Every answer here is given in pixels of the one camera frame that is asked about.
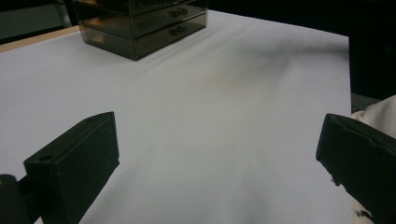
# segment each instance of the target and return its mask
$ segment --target tabletop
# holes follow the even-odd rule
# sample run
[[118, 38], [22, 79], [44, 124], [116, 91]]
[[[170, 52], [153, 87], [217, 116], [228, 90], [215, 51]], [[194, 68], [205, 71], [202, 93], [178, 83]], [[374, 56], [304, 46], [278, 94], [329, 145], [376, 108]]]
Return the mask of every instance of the tabletop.
[[0, 66], [2, 174], [22, 178], [30, 155], [115, 112], [120, 166], [81, 223], [353, 223], [315, 158], [326, 113], [350, 116], [346, 36], [209, 11], [138, 62], [74, 32]]

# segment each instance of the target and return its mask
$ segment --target transparent drawer box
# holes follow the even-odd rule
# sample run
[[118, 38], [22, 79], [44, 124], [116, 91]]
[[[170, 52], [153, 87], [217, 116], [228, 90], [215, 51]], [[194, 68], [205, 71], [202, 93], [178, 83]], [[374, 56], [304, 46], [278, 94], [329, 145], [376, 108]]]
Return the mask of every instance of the transparent drawer box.
[[206, 0], [194, 0], [132, 17], [117, 11], [89, 7], [79, 2], [75, 2], [75, 10], [82, 25], [131, 38], [202, 14], [206, 12], [206, 5]]
[[126, 38], [81, 24], [82, 38], [88, 44], [132, 60], [139, 60], [187, 35], [206, 27], [206, 13], [166, 26], [139, 37]]
[[100, 8], [113, 9], [129, 15], [135, 15], [161, 7], [172, 6], [186, 0], [75, 0]]

